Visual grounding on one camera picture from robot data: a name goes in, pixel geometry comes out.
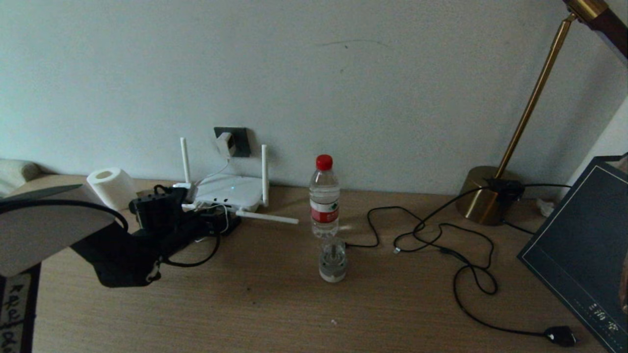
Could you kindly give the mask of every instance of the power adapter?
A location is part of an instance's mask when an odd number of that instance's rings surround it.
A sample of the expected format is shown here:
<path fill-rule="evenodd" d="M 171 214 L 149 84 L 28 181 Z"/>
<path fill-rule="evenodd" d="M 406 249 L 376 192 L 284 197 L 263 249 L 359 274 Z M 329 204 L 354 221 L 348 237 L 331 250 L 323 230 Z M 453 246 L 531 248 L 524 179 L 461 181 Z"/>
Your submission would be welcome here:
<path fill-rule="evenodd" d="M 216 139 L 220 155 L 229 160 L 236 153 L 236 139 L 231 133 L 222 133 Z"/>
<path fill-rule="evenodd" d="M 526 191 L 526 187 L 518 180 L 491 178 L 487 179 L 486 182 L 489 184 L 490 190 L 497 193 L 497 200 L 506 204 L 519 201 Z"/>
<path fill-rule="evenodd" d="M 228 236 L 242 222 L 238 216 L 227 214 L 221 207 L 202 209 L 197 212 L 200 218 L 208 225 L 210 237 Z"/>

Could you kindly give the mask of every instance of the white paper roll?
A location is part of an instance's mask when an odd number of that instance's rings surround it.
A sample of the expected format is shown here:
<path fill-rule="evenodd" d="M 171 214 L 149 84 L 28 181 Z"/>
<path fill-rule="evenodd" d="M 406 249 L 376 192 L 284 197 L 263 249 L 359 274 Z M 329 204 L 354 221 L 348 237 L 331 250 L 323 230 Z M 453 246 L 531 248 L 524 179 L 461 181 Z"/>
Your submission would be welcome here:
<path fill-rule="evenodd" d="M 135 181 L 120 168 L 105 168 L 93 171 L 87 182 L 98 197 L 116 211 L 129 208 L 129 202 L 138 197 Z"/>

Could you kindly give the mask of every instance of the white cable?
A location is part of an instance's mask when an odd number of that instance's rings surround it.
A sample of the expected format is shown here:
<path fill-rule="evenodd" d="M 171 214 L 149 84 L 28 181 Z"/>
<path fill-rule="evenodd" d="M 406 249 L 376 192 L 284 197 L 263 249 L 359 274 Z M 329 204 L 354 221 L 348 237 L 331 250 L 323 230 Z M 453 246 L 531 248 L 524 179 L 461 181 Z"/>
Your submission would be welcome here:
<path fill-rule="evenodd" d="M 220 234 L 226 232 L 227 230 L 229 230 L 229 211 L 227 210 L 227 206 L 223 205 L 223 204 L 217 204 L 217 205 L 213 205 L 213 206 L 209 206 L 209 207 L 204 207 L 203 205 L 205 205 L 205 202 L 200 204 L 196 209 L 197 210 L 210 210 L 210 209 L 214 209 L 216 207 L 220 207 L 222 206 L 222 208 L 225 210 L 225 221 L 227 222 L 227 225 L 225 226 L 225 229 L 222 230 L 222 232 L 220 232 Z M 201 239 L 197 239 L 195 240 L 195 242 L 202 242 L 206 239 L 207 237 L 203 237 Z"/>
<path fill-rule="evenodd" d="M 204 178 L 199 179 L 197 182 L 194 183 L 194 186 L 196 186 L 196 187 L 199 186 L 203 182 L 203 180 L 205 180 L 207 178 L 210 178 L 210 177 L 213 177 L 214 175 L 222 172 L 223 170 L 225 170 L 225 168 L 227 168 L 227 166 L 229 166 L 229 160 L 227 160 L 227 163 L 225 163 L 225 165 L 219 171 L 217 171 L 215 173 L 208 174 Z"/>

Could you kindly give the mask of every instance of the wall outlet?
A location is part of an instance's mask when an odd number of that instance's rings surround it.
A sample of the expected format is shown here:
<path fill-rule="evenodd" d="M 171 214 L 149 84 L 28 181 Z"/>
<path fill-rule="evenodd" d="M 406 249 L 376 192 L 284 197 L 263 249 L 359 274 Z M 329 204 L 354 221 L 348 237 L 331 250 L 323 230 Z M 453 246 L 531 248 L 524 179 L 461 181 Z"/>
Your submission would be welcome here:
<path fill-rule="evenodd" d="M 249 137 L 246 128 L 214 128 L 216 138 L 222 133 L 231 133 L 235 140 L 235 153 L 233 157 L 250 157 L 251 146 L 249 145 Z"/>

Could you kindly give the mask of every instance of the sticker label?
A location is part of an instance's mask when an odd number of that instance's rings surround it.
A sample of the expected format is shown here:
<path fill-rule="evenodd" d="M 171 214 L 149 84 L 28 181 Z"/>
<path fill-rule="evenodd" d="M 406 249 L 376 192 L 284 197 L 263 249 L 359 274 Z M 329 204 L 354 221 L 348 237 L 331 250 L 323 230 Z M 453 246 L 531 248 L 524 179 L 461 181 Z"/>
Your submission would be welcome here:
<path fill-rule="evenodd" d="M 22 350 L 26 302 L 31 285 L 31 275 L 21 273 L 6 279 L 2 309 L 0 309 L 0 347 L 3 353 Z"/>
<path fill-rule="evenodd" d="M 318 204 L 310 200 L 312 219 L 320 223 L 331 223 L 338 218 L 338 200 L 330 204 Z"/>

